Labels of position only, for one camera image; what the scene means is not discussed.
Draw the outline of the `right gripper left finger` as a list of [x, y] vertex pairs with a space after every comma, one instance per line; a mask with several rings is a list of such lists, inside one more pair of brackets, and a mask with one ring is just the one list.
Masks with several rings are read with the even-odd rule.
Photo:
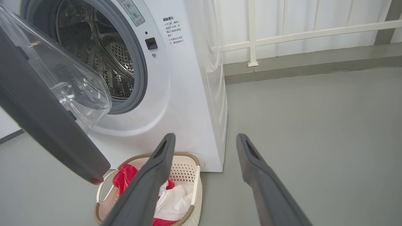
[[160, 187], [170, 175], [176, 137], [168, 133], [136, 174], [102, 226], [151, 226]]

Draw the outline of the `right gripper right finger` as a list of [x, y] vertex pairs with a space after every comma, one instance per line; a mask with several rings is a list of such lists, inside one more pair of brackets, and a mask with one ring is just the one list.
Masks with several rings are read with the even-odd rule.
[[246, 134], [236, 137], [243, 180], [251, 187], [262, 226], [310, 226], [306, 214]]

